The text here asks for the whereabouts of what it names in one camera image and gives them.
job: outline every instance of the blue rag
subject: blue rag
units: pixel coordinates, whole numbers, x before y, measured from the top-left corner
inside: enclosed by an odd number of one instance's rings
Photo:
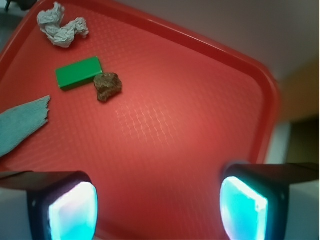
[[[49,101],[48,95],[0,114],[0,158],[48,122]]]

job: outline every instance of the cyan light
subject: cyan light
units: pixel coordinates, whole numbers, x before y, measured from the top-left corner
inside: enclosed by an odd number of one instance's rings
[[[265,239],[268,200],[235,176],[222,183],[220,211],[231,240]]]
[[[93,239],[98,218],[98,196],[90,182],[81,182],[58,198],[48,210],[52,240]]]

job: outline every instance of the green sponge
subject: green sponge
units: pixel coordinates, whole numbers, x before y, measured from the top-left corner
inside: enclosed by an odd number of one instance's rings
[[[55,70],[59,88],[64,91],[91,83],[96,75],[102,73],[97,56]]]

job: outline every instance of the white wall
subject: white wall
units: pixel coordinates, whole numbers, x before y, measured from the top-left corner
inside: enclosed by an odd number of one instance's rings
[[[116,0],[213,39],[282,79],[319,54],[319,0]]]

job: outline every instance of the rock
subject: rock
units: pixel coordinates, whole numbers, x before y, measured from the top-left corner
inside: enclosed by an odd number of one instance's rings
[[[122,90],[122,82],[113,72],[99,74],[95,76],[93,82],[98,91],[98,100],[101,102],[106,102]]]

